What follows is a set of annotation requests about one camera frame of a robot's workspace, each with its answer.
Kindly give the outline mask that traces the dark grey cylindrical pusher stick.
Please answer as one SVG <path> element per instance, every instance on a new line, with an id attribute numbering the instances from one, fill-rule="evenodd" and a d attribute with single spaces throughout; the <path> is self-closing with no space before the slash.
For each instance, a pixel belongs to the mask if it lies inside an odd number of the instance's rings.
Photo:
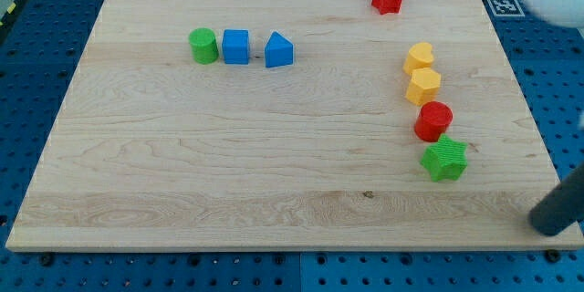
<path id="1" fill-rule="evenodd" d="M 558 235 L 583 219 L 583 163 L 530 210 L 528 219 L 546 236 Z"/>

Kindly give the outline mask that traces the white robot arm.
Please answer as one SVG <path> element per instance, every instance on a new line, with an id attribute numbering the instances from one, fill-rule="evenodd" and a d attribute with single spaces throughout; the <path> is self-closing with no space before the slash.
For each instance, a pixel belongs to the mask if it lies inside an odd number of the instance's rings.
<path id="1" fill-rule="evenodd" d="M 553 25 L 583 29 L 583 0 L 522 0 L 532 15 Z M 583 165 L 579 164 L 528 215 L 542 235 L 555 236 L 583 219 Z"/>

